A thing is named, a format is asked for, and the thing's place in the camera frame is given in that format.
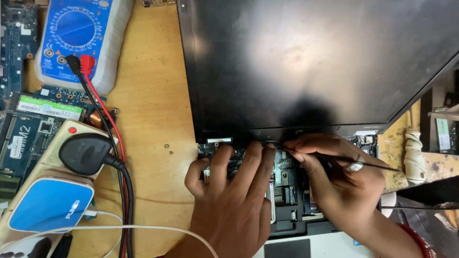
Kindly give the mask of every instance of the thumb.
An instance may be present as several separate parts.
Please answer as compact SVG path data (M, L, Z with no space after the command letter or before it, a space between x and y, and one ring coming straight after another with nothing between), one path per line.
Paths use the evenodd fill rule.
M309 177L313 197L317 204L323 207L324 205L337 203L340 199L339 194L328 179L320 161L314 156L297 151L292 153L292 156L303 165Z

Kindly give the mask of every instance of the silver ring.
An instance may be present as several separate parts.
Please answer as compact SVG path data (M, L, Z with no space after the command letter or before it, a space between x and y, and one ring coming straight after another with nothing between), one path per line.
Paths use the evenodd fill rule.
M365 162L364 158L359 154L356 161ZM349 172L356 172L363 168L363 164L360 163L352 163L350 165L344 166L343 168Z

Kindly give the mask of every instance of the screwdriver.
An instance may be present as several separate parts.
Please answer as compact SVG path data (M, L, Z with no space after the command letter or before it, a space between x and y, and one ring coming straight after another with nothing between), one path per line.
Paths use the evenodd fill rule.
M421 148L422 143L419 140L421 133L414 129L413 123L413 108L409 108L409 117L411 120L411 128L406 131L405 138L405 158L403 163L405 165L406 179L415 183L422 184L426 179L425 158L422 156Z

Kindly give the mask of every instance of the ssd label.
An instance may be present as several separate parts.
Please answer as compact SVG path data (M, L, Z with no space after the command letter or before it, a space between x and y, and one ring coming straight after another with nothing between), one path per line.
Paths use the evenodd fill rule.
M21 158L22 136L13 136L13 141L8 148L11 149L10 158Z
M79 107L34 99L28 96L21 96L16 109L42 115L55 116L58 118L71 118L75 120L80 119L81 112L83 111L83 109Z

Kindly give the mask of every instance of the circuit board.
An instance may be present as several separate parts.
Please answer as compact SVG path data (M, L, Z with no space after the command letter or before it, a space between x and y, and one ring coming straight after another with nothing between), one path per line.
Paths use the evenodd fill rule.
M14 198L66 119L94 111L85 93L49 85L23 92L24 60L38 50L36 14L33 2L1 0L0 203Z

